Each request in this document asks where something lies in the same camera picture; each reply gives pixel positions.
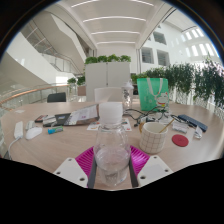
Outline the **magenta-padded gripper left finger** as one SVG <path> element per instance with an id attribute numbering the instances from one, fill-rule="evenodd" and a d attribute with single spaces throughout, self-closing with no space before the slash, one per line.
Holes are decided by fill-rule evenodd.
<path id="1" fill-rule="evenodd" d="M 93 189 L 96 177 L 93 148 L 85 150 L 76 158 L 67 158 L 54 174 L 78 186 Z"/>

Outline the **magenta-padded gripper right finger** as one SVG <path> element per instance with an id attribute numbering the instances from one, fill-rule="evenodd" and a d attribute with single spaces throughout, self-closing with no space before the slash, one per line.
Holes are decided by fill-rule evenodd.
<path id="1" fill-rule="evenodd" d="M 148 155 L 131 146 L 129 162 L 131 185 L 133 188 L 143 187 L 173 173 L 158 155 Z"/>

